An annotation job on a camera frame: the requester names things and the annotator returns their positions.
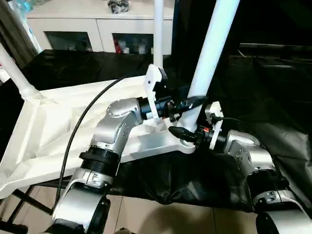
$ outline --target white cabinet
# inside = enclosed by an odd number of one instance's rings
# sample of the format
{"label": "white cabinet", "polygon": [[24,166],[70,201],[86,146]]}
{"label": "white cabinet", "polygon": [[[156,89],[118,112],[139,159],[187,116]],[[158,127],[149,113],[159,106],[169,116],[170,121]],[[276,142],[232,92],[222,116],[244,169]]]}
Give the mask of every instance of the white cabinet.
{"label": "white cabinet", "polygon": [[[163,54],[171,54],[174,0],[164,0]],[[42,49],[116,52],[121,47],[153,46],[154,1],[130,0],[129,11],[112,14],[107,0],[50,0],[35,6],[27,22]]]}

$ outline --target cabinet door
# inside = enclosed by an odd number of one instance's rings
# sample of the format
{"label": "cabinet door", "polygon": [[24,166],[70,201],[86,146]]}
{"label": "cabinet door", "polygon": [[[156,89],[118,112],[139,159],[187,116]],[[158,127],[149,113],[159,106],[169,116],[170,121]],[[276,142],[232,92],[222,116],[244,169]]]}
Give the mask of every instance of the cabinet door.
{"label": "cabinet door", "polygon": [[42,49],[103,51],[95,19],[27,19]]}
{"label": "cabinet door", "polygon": [[[162,51],[164,55],[169,55],[171,54],[173,21],[164,20],[163,22]],[[154,21],[152,19],[97,19],[97,25],[105,52],[116,52],[114,39],[122,37],[126,38],[126,43],[129,44],[131,38],[135,39],[133,43],[140,43],[144,37],[142,35],[149,35],[144,40],[147,40],[150,45],[153,44]]]}

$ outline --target white stand base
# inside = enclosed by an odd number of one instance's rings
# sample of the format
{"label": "white stand base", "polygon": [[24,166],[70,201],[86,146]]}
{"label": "white stand base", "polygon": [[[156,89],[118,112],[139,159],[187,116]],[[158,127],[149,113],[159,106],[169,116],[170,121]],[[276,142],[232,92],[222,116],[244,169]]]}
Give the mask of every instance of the white stand base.
{"label": "white stand base", "polygon": [[[118,99],[146,97],[144,77],[128,78],[109,89],[82,122],[68,155],[65,176],[72,175],[88,149],[94,128],[108,105]],[[15,189],[59,177],[65,148],[79,116],[89,102],[112,81],[41,91],[43,99],[25,101],[0,164],[0,199]],[[156,126],[153,119],[135,127],[121,162],[171,151],[190,154],[194,145],[169,133],[168,119]]]}

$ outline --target black cable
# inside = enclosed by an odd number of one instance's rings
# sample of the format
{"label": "black cable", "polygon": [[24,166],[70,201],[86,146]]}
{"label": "black cable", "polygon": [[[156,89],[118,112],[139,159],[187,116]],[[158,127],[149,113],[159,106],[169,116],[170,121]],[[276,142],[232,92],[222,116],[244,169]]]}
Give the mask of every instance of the black cable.
{"label": "black cable", "polygon": [[236,122],[241,123],[241,124],[243,124],[244,126],[246,126],[246,127],[251,131],[251,133],[259,140],[260,145],[261,145],[265,150],[267,150],[267,151],[269,152],[269,154],[270,154],[271,157],[272,157],[272,161],[273,161],[273,163],[274,163],[274,165],[275,165],[276,171],[277,171],[280,175],[282,175],[280,169],[278,168],[278,166],[277,166],[277,164],[276,164],[276,159],[275,159],[274,154],[273,154],[272,151],[268,148],[268,146],[264,143],[264,141],[263,141],[262,138],[259,136],[259,134],[258,134],[249,124],[247,124],[246,122],[244,122],[244,121],[242,121],[242,120],[240,120],[240,119],[238,119],[238,118],[232,118],[232,117],[217,117],[216,120],[218,120],[218,121],[220,121],[220,120],[232,120],[232,121],[236,121]]}
{"label": "black cable", "polygon": [[61,186],[62,186],[62,182],[63,182],[63,177],[64,177],[64,173],[65,173],[65,167],[66,167],[66,162],[67,162],[67,158],[68,158],[68,153],[69,153],[69,149],[70,149],[70,146],[73,142],[73,139],[74,139],[74,136],[83,120],[83,118],[86,116],[86,114],[88,113],[88,111],[90,110],[90,108],[94,105],[94,103],[108,90],[110,89],[112,86],[114,86],[115,84],[117,84],[118,82],[122,81],[123,79],[127,78],[129,76],[124,76],[122,78],[119,78],[119,79],[116,79],[115,81],[113,81],[112,83],[110,83],[108,86],[105,87],[105,89],[103,89],[90,103],[89,105],[86,107],[86,109],[83,111],[82,115],[80,116],[77,124],[75,125],[74,129],[73,129],[73,132],[69,138],[69,141],[67,143],[67,147],[66,147],[66,151],[65,151],[65,154],[64,154],[64,159],[63,159],[63,164],[62,164],[62,169],[60,171],[60,174],[59,174],[59,180],[58,180],[58,189],[57,189],[57,195],[56,195],[56,198],[55,198],[55,204],[54,204],[54,209],[56,207],[56,204],[58,203],[59,201],[59,198],[60,198],[60,190],[61,190]]}

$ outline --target glass cabinet door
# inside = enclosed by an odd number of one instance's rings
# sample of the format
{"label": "glass cabinet door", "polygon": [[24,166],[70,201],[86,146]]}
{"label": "glass cabinet door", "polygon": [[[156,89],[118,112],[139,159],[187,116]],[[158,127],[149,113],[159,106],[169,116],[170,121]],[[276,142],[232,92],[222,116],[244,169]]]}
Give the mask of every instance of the glass cabinet door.
{"label": "glass cabinet door", "polygon": [[27,22],[44,49],[103,51],[96,19],[39,19]]}

